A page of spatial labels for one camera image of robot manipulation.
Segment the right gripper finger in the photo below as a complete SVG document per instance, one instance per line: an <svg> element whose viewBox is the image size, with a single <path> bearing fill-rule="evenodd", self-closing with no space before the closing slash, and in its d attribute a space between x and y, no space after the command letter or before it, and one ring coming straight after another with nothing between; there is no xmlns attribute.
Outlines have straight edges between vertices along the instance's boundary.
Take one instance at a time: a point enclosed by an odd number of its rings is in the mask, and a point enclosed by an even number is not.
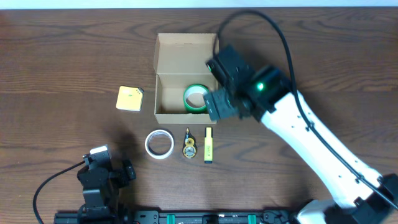
<svg viewBox="0 0 398 224"><path fill-rule="evenodd" d="M219 57L213 57L206 62L209 71L218 83L225 89L230 89L230 75Z"/></svg>
<svg viewBox="0 0 398 224"><path fill-rule="evenodd" d="M212 121L226 119L238 114L238 109L232 105L228 92L224 88L211 91L203 98Z"/></svg>

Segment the brown cardboard box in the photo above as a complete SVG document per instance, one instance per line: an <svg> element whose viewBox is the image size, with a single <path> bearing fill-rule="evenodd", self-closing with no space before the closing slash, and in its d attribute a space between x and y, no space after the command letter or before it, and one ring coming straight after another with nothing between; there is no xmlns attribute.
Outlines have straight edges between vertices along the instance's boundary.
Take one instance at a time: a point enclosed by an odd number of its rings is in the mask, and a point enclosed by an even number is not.
<svg viewBox="0 0 398 224"><path fill-rule="evenodd" d="M218 82L206 66L212 57L215 34L159 33L154 54L155 105L159 124L213 124L207 111L188 113L184 91L194 84L218 89Z"/></svg>

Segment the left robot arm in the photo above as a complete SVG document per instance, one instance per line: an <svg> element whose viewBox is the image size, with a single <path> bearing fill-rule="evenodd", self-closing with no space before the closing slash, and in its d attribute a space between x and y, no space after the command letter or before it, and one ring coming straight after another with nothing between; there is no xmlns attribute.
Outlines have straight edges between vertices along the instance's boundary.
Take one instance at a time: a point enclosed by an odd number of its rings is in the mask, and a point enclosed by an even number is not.
<svg viewBox="0 0 398 224"><path fill-rule="evenodd" d="M85 156L85 166L78 171L85 203L79 208L78 223L134 223L132 213L119 203L119 190L136 178L129 159L120 169L113 169L109 156Z"/></svg>

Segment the white tape roll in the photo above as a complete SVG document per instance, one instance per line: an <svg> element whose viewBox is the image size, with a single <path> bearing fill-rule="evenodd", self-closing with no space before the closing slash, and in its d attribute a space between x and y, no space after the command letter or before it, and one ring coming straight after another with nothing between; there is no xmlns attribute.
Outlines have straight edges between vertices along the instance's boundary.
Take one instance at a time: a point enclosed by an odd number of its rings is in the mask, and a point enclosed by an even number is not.
<svg viewBox="0 0 398 224"><path fill-rule="evenodd" d="M146 153L153 159L163 160L174 151L175 140L172 133L165 129L150 132L144 142Z"/></svg>

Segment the yellow highlighter pen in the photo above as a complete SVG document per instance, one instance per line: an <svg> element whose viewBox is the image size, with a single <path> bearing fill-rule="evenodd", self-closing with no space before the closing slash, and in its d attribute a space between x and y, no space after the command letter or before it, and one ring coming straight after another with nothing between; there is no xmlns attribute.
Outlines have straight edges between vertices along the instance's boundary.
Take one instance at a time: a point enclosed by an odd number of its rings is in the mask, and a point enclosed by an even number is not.
<svg viewBox="0 0 398 224"><path fill-rule="evenodd" d="M205 129L205 142L204 142L204 163L211 164L213 162L213 129L206 127Z"/></svg>

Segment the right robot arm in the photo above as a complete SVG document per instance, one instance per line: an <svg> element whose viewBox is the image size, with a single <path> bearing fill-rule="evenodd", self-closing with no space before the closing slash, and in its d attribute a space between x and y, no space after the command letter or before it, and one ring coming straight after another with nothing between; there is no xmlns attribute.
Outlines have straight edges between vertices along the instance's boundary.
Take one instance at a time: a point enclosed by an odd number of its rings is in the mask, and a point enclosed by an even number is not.
<svg viewBox="0 0 398 224"><path fill-rule="evenodd" d="M329 201L312 200L297 223L382 223L397 203L397 175L356 157L313 113L278 68L255 71L227 46L206 62L221 85L205 95L211 120L252 116L281 137L319 176Z"/></svg>

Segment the yellow sticky note pad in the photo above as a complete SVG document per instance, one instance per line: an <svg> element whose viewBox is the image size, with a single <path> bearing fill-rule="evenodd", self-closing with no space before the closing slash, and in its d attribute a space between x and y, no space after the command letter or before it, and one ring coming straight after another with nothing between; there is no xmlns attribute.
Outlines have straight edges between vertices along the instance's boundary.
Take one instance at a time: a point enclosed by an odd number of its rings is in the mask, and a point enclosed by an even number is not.
<svg viewBox="0 0 398 224"><path fill-rule="evenodd" d="M120 86L116 108L126 111L140 111L144 98L144 90L138 87Z"/></svg>

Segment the green tape roll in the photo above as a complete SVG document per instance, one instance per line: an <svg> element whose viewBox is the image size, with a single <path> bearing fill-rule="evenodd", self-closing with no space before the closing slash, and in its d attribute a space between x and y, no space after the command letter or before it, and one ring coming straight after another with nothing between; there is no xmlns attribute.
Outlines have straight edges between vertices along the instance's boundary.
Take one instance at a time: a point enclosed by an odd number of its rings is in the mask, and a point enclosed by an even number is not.
<svg viewBox="0 0 398 224"><path fill-rule="evenodd" d="M183 94L183 103L188 113L204 113L206 104L203 97L209 93L206 86L190 85Z"/></svg>

